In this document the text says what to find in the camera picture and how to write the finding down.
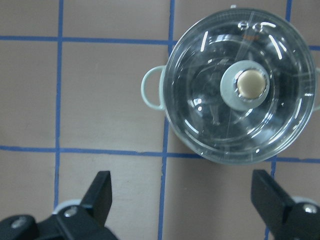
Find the glass lid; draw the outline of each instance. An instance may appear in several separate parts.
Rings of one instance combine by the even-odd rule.
[[[284,19],[232,8],[178,41],[166,66],[166,113],[179,138],[218,163],[266,160],[310,118],[317,85],[303,38]]]

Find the kitchenware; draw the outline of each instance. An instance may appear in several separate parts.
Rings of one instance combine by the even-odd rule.
[[[146,97],[161,72],[159,101]],[[211,161],[243,165],[287,148],[307,124],[317,89],[309,48],[284,19],[231,8],[193,25],[165,66],[146,73],[145,103],[165,110],[176,135]]]

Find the pot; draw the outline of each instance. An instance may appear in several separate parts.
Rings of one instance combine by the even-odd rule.
[[[145,93],[161,72],[159,101]],[[261,162],[287,148],[307,124],[317,73],[309,48],[284,19],[231,8],[193,25],[168,62],[148,71],[144,102],[166,112],[175,134],[216,163]]]

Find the beige knob top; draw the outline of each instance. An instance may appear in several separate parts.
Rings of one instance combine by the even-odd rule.
[[[264,93],[266,84],[266,79],[262,72],[250,69],[240,74],[236,86],[244,98],[256,99]]]

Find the transparent lid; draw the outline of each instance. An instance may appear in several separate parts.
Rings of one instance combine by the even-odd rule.
[[[224,73],[240,61],[262,66],[269,81],[263,102],[245,110],[226,104],[220,91]],[[316,85],[308,46],[290,23],[266,11],[232,8],[202,19],[178,41],[163,96],[172,128],[192,150],[218,163],[250,164],[297,138]]]

